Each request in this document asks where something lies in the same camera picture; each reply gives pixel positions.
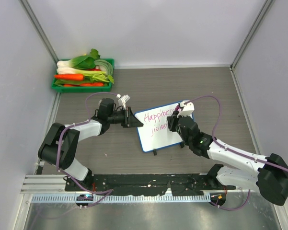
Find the white marker with magenta cap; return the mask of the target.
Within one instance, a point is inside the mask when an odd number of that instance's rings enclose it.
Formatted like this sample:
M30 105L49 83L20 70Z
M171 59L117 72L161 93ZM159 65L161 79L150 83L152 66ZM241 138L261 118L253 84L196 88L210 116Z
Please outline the white marker with magenta cap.
M178 123L178 114L180 112L180 107L176 107L173 113L167 117L168 127L169 129L174 129Z

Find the blue framed whiteboard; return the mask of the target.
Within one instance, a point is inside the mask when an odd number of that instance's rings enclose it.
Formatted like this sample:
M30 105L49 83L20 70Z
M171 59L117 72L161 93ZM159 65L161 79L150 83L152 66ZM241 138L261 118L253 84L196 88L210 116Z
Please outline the blue framed whiteboard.
M171 116L179 101L135 113L143 124L138 127L138 136L143 152L150 152L182 142L176 132L168 128L167 117Z

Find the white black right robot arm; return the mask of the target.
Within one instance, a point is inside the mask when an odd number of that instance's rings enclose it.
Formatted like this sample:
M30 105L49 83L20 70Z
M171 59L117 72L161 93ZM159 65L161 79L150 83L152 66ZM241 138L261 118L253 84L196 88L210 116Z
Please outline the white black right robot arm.
M189 116L167 117L168 129L176 132L195 155L219 161L208 172L212 189L222 185L259 192L272 204L283 206L288 198L288 165L275 153L257 155L234 148L200 131Z

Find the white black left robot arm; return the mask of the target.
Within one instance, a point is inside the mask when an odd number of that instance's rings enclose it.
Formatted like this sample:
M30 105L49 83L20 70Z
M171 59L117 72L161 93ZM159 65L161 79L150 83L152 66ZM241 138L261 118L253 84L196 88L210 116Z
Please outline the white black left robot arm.
M113 99L103 98L89 120L72 125L52 124L39 148L39 159L63 171L80 190L91 190L92 171L75 157L78 142L104 134L111 124L120 124L123 128L143 127L131 107L121 103L118 109L115 106Z

